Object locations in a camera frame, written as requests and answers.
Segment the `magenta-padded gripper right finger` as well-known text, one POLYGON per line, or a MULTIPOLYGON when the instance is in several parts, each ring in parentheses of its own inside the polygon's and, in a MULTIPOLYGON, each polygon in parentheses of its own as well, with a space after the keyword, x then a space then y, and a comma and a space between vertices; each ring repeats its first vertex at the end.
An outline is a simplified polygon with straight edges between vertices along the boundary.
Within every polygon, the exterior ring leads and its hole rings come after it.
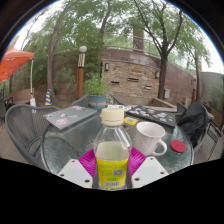
POLYGON ((154 156, 146 157, 133 148, 128 162, 128 171, 133 188, 140 188, 168 175, 154 156))

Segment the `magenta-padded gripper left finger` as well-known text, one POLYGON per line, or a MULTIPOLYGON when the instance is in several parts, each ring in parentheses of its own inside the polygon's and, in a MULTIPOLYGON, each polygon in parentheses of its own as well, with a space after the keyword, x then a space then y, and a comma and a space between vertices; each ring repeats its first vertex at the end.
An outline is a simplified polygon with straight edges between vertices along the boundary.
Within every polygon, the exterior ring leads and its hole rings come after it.
POLYGON ((92 188, 95 172, 95 154, 91 149, 79 159, 69 160, 58 176, 83 188, 92 188))

